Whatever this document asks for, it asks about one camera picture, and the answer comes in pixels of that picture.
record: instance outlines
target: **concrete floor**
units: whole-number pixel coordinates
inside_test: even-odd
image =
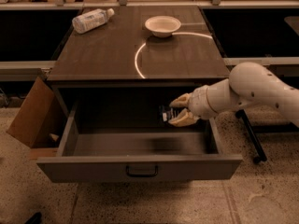
[[[0,108],[0,223],[299,223],[299,133],[259,134],[267,162],[234,112],[217,117],[223,151],[244,161],[230,180],[169,183],[53,184],[28,160],[29,148],[6,133],[20,108]],[[281,120],[271,108],[249,110],[252,122]]]

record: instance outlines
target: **open drawer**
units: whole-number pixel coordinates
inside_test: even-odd
[[[194,87],[73,89],[56,157],[37,160],[53,182],[229,179],[242,157],[223,154],[214,119],[175,128],[159,106]]]

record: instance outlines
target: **white bowl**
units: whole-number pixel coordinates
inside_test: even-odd
[[[155,36],[160,38],[169,37],[179,27],[181,23],[178,19],[168,16],[157,16],[146,20],[145,26]]]

